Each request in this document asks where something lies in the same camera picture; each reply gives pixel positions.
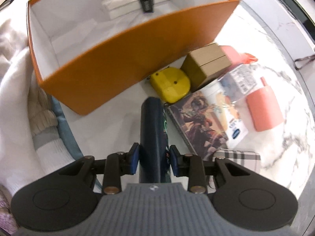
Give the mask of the dark shampoo bottle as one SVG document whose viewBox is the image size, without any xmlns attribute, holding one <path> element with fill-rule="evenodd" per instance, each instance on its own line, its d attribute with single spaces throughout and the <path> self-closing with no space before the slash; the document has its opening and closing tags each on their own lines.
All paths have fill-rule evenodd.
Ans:
<svg viewBox="0 0 315 236">
<path fill-rule="evenodd" d="M 170 151 L 164 106 L 159 98 L 147 98 L 141 107 L 140 182 L 170 183 Z"/>
</svg>

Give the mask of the illustrated tin card case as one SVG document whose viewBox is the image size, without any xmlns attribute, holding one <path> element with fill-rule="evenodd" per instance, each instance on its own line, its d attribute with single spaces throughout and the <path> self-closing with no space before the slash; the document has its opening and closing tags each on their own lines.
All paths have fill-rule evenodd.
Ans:
<svg viewBox="0 0 315 236">
<path fill-rule="evenodd" d="M 209 161 L 227 143 L 220 120 L 201 91 L 196 91 L 166 107 L 173 124 L 189 150 Z"/>
</svg>

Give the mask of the plaid glasses case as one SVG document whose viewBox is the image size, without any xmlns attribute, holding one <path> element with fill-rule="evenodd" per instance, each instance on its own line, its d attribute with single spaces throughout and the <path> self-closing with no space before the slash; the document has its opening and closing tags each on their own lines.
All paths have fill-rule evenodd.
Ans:
<svg viewBox="0 0 315 236">
<path fill-rule="evenodd" d="M 227 158 L 251 171 L 260 173 L 261 159 L 260 155 L 256 152 L 219 149 L 214 153 L 212 160 L 216 158 Z"/>
</svg>

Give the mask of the white wet wipes pack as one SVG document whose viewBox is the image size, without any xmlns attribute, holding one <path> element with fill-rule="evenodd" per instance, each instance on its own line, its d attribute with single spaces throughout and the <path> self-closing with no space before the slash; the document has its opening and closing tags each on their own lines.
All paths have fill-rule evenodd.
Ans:
<svg viewBox="0 0 315 236">
<path fill-rule="evenodd" d="M 235 148 L 248 134 L 248 129 L 240 117 L 239 112 L 225 94 L 220 82 L 214 80 L 201 89 L 202 94 L 220 122 L 220 129 L 225 132 L 228 140 L 226 146 Z"/>
</svg>

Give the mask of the yellow tape measure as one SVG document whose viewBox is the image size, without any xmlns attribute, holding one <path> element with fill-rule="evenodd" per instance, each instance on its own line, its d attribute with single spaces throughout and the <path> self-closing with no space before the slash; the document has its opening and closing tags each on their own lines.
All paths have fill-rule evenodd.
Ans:
<svg viewBox="0 0 315 236">
<path fill-rule="evenodd" d="M 149 82 L 163 102 L 176 103 L 190 92 L 190 79 L 181 69 L 167 67 L 149 76 Z"/>
</svg>

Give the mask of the pink soap dispenser set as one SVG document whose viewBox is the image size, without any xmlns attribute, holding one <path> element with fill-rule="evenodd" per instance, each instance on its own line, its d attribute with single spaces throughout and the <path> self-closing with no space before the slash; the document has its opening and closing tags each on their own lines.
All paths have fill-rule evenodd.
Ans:
<svg viewBox="0 0 315 236">
<path fill-rule="evenodd" d="M 258 61 L 254 55 L 239 53 L 231 46 L 221 45 L 220 48 L 231 61 L 232 69 L 241 64 L 251 64 Z M 263 86 L 246 96 L 246 104 L 257 132 L 273 129 L 284 122 L 273 89 L 267 84 L 264 77 L 261 77 L 260 81 Z"/>
</svg>

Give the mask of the brown cardboard box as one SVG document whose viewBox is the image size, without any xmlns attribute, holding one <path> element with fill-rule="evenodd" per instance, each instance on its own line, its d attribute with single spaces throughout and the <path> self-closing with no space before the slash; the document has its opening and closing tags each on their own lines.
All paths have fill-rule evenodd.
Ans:
<svg viewBox="0 0 315 236">
<path fill-rule="evenodd" d="M 185 58 L 181 70 L 191 83 L 191 92 L 206 86 L 222 75 L 232 62 L 221 47 L 212 43 L 191 51 Z"/>
</svg>

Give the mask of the clear plastic box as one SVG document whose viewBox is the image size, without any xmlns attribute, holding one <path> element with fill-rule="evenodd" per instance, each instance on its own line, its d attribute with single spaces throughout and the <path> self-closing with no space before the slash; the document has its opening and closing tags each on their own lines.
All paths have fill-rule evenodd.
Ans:
<svg viewBox="0 0 315 236">
<path fill-rule="evenodd" d="M 262 83 L 259 75 L 249 65 L 238 65 L 218 78 L 227 104 L 235 104 L 252 92 L 258 90 Z"/>
</svg>

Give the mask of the white long box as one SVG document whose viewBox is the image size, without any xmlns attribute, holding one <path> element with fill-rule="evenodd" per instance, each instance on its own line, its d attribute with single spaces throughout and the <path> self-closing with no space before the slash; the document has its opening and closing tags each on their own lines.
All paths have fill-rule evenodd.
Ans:
<svg viewBox="0 0 315 236">
<path fill-rule="evenodd" d="M 168 0 L 153 0 L 155 3 L 161 3 Z M 101 5 L 110 19 L 116 19 L 130 12 L 142 9 L 140 0 L 103 0 Z"/>
</svg>

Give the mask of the white cloth blanket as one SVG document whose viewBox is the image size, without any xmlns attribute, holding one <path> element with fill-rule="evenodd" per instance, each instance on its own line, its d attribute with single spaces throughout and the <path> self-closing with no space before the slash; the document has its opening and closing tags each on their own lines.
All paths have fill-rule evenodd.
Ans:
<svg viewBox="0 0 315 236">
<path fill-rule="evenodd" d="M 60 103 L 33 72 L 27 37 L 1 22 L 1 186 L 11 195 L 82 157 Z"/>
</svg>

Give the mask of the orange storage box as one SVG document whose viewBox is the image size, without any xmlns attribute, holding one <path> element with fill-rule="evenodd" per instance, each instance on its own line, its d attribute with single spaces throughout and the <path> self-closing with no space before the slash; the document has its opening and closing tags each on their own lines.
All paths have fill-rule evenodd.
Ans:
<svg viewBox="0 0 315 236">
<path fill-rule="evenodd" d="M 31 59 L 42 89 L 86 115 L 214 41 L 239 0 L 168 0 L 111 20 L 103 0 L 30 0 Z"/>
</svg>

